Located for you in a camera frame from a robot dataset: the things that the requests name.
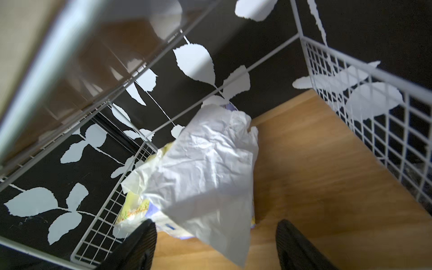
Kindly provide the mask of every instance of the plastic bag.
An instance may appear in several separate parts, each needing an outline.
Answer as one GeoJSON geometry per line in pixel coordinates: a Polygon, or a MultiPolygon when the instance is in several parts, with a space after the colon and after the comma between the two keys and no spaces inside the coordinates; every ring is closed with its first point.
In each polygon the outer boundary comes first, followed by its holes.
{"type": "Polygon", "coordinates": [[[121,232],[120,234],[117,233],[116,237],[118,235],[131,234],[146,219],[151,219],[156,224],[158,232],[165,231],[169,235],[180,239],[193,237],[192,234],[162,213],[148,199],[142,200],[137,195],[137,193],[143,190],[150,175],[155,171],[161,158],[170,149],[171,145],[172,143],[168,143],[159,149],[156,154],[149,156],[140,167],[133,170],[122,181],[121,187],[123,193],[127,193],[127,195],[114,225],[121,232]]]}
{"type": "Polygon", "coordinates": [[[140,193],[239,266],[245,265],[249,250],[258,154],[258,130],[252,127],[248,133],[250,121],[241,111],[204,106],[159,160],[140,193]]]}

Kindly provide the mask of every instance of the white wire basket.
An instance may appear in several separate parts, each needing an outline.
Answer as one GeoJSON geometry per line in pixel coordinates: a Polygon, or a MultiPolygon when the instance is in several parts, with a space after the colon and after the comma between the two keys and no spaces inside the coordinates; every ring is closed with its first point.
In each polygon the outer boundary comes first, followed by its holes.
{"type": "Polygon", "coordinates": [[[431,212],[432,93],[307,37],[301,41],[314,90],[431,212]]]}
{"type": "Polygon", "coordinates": [[[126,164],[126,172],[120,177],[107,200],[102,205],[102,208],[73,250],[70,256],[72,262],[95,268],[123,242],[123,237],[127,237],[126,234],[120,238],[120,234],[115,231],[114,228],[115,221],[126,199],[126,195],[123,194],[120,183],[134,166],[138,167],[139,164],[146,161],[147,158],[155,154],[156,151],[157,148],[152,143],[144,141],[135,154],[134,159],[132,159],[129,164],[126,164]]]}

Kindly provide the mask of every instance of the wooden floor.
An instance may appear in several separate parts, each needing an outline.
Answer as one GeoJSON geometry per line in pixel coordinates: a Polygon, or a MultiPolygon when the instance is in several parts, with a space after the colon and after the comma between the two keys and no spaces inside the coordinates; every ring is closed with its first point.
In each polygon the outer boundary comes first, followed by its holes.
{"type": "MultiPolygon", "coordinates": [[[[259,130],[246,269],[280,269],[276,225],[291,221],[335,266],[432,267],[432,219],[315,92],[253,120],[259,130]]],[[[159,233],[152,269],[238,269],[197,239],[159,233]]]]}

